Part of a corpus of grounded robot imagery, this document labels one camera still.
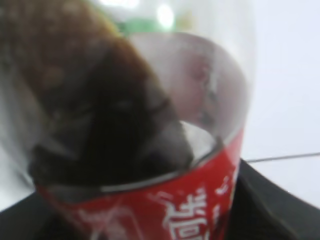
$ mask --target red label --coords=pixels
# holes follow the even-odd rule
[[[66,204],[38,190],[90,240],[222,240],[233,201],[242,133],[209,161],[154,186]]]

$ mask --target clear plastic bottle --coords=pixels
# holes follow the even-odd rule
[[[254,69],[249,0],[5,0],[10,153],[88,239],[222,239]]]

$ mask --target black surface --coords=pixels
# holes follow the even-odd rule
[[[33,194],[0,214],[0,240],[74,240]],[[227,240],[320,240],[320,210],[293,197],[242,161]]]

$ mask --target brown liquid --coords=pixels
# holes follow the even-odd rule
[[[176,33],[161,48],[166,34],[150,35],[151,49],[165,57],[154,61],[143,39],[133,36],[133,47],[84,1],[5,6],[11,64],[19,73],[12,80],[16,111],[37,119],[22,124],[36,125],[37,134],[21,130],[37,184],[108,186],[185,172],[193,153],[180,120],[225,138],[242,119],[242,74],[211,42]],[[187,49],[178,53],[180,44]],[[207,53],[188,46],[206,46]],[[158,60],[171,67],[159,71]],[[198,71],[204,66],[219,73],[216,92]]]
[[[46,119],[31,150],[38,184],[116,185],[188,168],[190,146],[157,77],[93,8],[13,0],[5,12],[22,91]]]

